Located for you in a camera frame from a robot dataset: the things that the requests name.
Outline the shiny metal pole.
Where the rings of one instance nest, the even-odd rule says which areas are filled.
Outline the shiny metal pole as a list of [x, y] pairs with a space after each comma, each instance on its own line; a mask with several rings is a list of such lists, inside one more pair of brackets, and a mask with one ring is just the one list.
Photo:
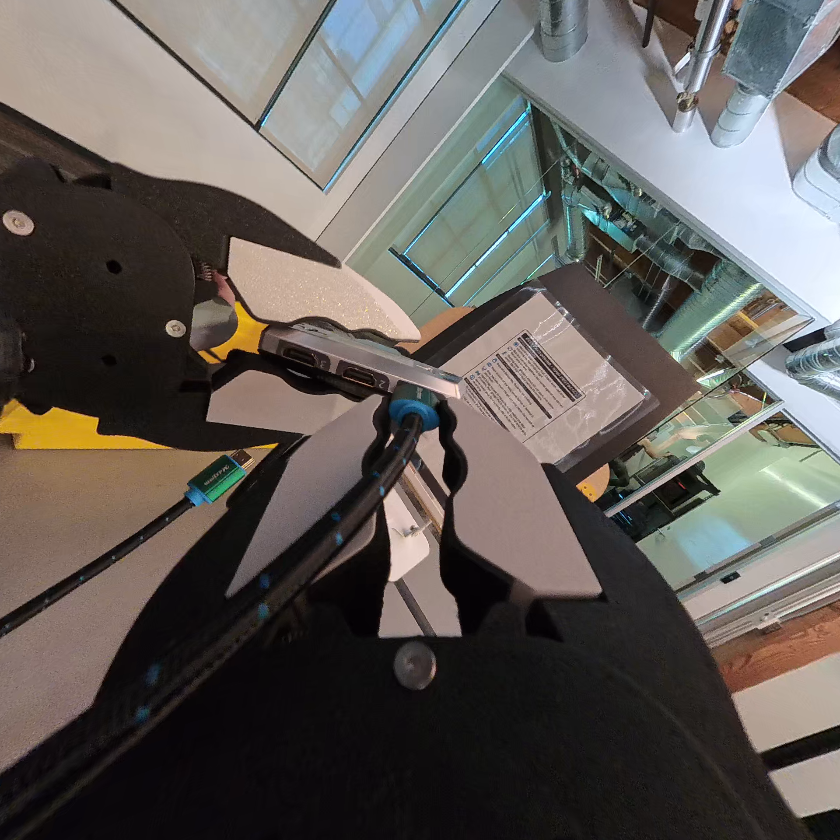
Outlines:
[[721, 47], [724, 29], [729, 21], [733, 1], [699, 2], [702, 12], [692, 47], [689, 51], [683, 89], [676, 99], [676, 111], [671, 129], [686, 132], [699, 111], [700, 93], [711, 71], [711, 65]]

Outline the glass window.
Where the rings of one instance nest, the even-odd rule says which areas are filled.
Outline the glass window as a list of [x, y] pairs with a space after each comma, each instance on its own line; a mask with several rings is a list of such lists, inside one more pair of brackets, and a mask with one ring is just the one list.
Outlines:
[[322, 190], [464, 4], [117, 2]]
[[515, 258], [538, 254], [550, 226], [531, 103], [513, 96], [476, 151], [477, 162], [387, 249], [451, 307], [476, 305]]

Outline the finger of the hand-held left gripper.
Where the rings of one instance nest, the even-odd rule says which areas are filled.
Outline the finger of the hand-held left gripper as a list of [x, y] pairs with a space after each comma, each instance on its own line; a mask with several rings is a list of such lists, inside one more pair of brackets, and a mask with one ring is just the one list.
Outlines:
[[350, 393], [333, 383], [295, 371], [246, 370], [215, 387], [209, 398], [209, 423], [266, 431], [314, 434], [376, 391]]
[[417, 343], [419, 329], [380, 288], [346, 265], [292, 255], [241, 238], [228, 246], [227, 276], [257, 321], [293, 324], [327, 321], [350, 333], [375, 333]]

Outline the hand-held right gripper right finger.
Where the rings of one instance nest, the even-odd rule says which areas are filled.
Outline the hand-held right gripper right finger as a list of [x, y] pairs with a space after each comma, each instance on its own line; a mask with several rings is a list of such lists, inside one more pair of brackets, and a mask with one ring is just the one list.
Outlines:
[[602, 585], [536, 456], [466, 402], [439, 413], [439, 566], [456, 604], [598, 600]]

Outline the rectangular silver duct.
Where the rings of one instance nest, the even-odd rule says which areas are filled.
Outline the rectangular silver duct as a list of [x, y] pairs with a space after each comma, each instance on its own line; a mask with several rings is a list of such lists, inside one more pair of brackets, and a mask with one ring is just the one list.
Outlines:
[[839, 35], [838, 1], [744, 2], [722, 73], [772, 100]]

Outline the silver hdmi hub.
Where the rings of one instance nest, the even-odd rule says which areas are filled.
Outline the silver hdmi hub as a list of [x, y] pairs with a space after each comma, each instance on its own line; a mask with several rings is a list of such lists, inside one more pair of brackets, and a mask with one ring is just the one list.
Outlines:
[[444, 399], [463, 396], [461, 376], [415, 360], [382, 343], [311, 323], [269, 326], [260, 336], [259, 351], [297, 368], [319, 371], [377, 392], [394, 393], [405, 383]]

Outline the round silver duct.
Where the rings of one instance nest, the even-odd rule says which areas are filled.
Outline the round silver duct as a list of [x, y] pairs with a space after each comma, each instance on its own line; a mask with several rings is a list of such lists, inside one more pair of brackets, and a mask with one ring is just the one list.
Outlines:
[[710, 133], [712, 145], [725, 150], [743, 144], [783, 90], [766, 96], [745, 82], [737, 81]]
[[588, 36], [588, 1], [539, 1], [539, 42], [552, 63], [571, 59]]
[[824, 333], [824, 341], [791, 353], [784, 370], [799, 385], [839, 403], [839, 321]]
[[811, 209], [839, 224], [839, 124], [796, 172], [792, 188]]

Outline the black board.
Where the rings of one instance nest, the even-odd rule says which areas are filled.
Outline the black board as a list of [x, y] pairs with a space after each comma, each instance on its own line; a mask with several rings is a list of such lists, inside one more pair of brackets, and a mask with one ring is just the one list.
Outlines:
[[593, 339], [633, 377], [638, 378], [658, 400], [658, 405], [649, 414], [632, 421], [580, 464], [568, 470], [559, 467], [573, 482], [582, 481], [616, 459], [697, 393], [698, 385], [691, 375], [581, 266], [554, 269], [536, 280], [492, 298], [426, 344], [414, 355], [415, 359], [447, 371], [445, 363], [472, 340], [472, 334], [477, 332], [476, 323], [488, 317], [489, 324], [495, 324], [512, 310], [508, 300], [524, 287], [542, 287], [556, 297]]

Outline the printed sheet in plastic sleeve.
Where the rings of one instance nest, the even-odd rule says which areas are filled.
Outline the printed sheet in plastic sleeve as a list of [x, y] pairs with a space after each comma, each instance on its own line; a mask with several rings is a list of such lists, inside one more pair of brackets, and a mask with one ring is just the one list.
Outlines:
[[546, 289], [520, 288], [507, 303], [444, 368], [463, 378], [467, 404], [540, 461], [571, 469], [658, 405]]

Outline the aluminium frame rail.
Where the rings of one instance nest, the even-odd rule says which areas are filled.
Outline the aluminium frame rail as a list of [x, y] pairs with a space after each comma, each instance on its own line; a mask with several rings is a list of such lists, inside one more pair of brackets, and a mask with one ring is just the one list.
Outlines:
[[448, 491], [438, 482], [427, 465], [422, 460], [413, 458], [405, 467], [400, 483], [414, 507], [422, 511], [426, 519], [433, 523], [434, 528], [441, 532], [445, 522]]

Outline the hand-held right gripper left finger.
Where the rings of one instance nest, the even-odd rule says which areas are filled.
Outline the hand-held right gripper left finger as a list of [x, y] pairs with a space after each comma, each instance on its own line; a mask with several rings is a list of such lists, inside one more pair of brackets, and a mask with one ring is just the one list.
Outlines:
[[[290, 457], [243, 559], [225, 592], [231, 597], [259, 576], [270, 562], [332, 509], [362, 478], [364, 456], [380, 435], [376, 413], [384, 399], [366, 399], [337, 416]], [[407, 535], [411, 519], [404, 502], [392, 490], [384, 498], [385, 568], [388, 581], [397, 581], [430, 554], [422, 533]], [[342, 543], [335, 560], [314, 580], [320, 581], [366, 548], [375, 535], [375, 517], [350, 542]], [[395, 560], [391, 559], [395, 538]]]

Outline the flexible silver duct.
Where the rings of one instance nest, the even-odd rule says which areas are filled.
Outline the flexible silver duct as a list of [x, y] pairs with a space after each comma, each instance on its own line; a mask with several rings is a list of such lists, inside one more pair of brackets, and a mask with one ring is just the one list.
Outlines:
[[659, 330], [657, 341], [681, 362], [722, 324], [766, 291], [759, 280], [729, 260], [719, 261]]

